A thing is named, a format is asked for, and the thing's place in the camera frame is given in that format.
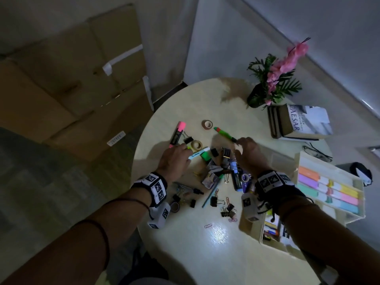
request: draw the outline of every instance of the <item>cardboard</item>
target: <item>cardboard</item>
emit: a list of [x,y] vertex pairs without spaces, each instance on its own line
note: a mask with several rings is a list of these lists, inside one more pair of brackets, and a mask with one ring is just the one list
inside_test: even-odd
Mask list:
[[0,126],[41,143],[76,118],[13,62],[0,62]]
[[[99,46],[107,59],[142,44],[135,7],[126,5],[89,20]],[[112,77],[119,89],[134,84],[146,75],[143,50],[117,62],[112,66]]]
[[126,134],[140,124],[146,124],[153,112],[142,81],[121,93],[108,105],[86,119],[72,124],[46,141],[78,158],[92,161],[110,148],[107,142],[124,131]]
[[11,58],[77,116],[99,108],[118,91],[112,78],[97,74],[106,59],[88,23],[26,47]]

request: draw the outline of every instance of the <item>pink highlighter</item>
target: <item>pink highlighter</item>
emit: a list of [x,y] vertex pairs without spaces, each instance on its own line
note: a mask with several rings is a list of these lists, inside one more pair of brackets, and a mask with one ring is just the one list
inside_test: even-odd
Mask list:
[[174,131],[173,137],[170,141],[169,148],[172,148],[173,146],[178,144],[179,138],[182,135],[183,130],[186,127],[186,123],[179,121],[176,130]]

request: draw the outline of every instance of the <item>potted plant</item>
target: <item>potted plant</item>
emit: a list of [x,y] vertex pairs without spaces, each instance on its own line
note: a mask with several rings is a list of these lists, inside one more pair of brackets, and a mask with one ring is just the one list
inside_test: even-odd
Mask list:
[[259,80],[250,95],[247,103],[252,108],[264,105],[264,108],[272,103],[280,102],[285,95],[292,95],[302,89],[301,83],[292,79],[297,61],[300,57],[305,56],[308,50],[305,39],[302,43],[288,49],[288,55],[282,59],[268,54],[265,58],[249,63],[247,70],[252,70],[253,74]]

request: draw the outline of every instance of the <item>hand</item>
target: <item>hand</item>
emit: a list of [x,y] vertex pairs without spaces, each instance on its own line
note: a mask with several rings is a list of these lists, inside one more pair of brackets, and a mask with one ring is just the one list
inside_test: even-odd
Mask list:
[[186,144],[168,148],[162,154],[156,172],[162,175],[169,185],[178,180],[186,171],[191,162],[188,158],[192,154],[193,151],[188,149]]
[[252,138],[240,138],[236,144],[243,147],[243,154],[239,150],[235,150],[235,157],[237,163],[245,171],[257,178],[261,172],[273,170],[263,153],[261,153],[259,145]]

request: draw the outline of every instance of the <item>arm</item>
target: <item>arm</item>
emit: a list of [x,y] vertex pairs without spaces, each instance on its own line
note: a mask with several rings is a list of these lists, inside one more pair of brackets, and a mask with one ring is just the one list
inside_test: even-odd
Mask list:
[[[170,184],[188,167],[192,151],[185,144],[167,149],[156,170]],[[120,198],[134,198],[147,206],[152,203],[145,188],[132,188]],[[112,251],[126,242],[147,213],[140,203],[117,201],[102,206],[87,219],[104,228]],[[106,245],[99,229],[79,224],[31,258],[2,284],[94,284],[106,261]]]
[[[245,170],[255,177],[271,170],[251,138],[241,138],[237,144],[243,147],[243,154],[236,150],[236,160]],[[334,268],[339,273],[339,281],[367,284],[380,279],[380,254],[377,251],[319,207],[309,206],[310,201],[305,197],[294,196],[282,200],[278,201],[274,210],[281,220],[287,215],[285,226],[295,244],[312,259]]]

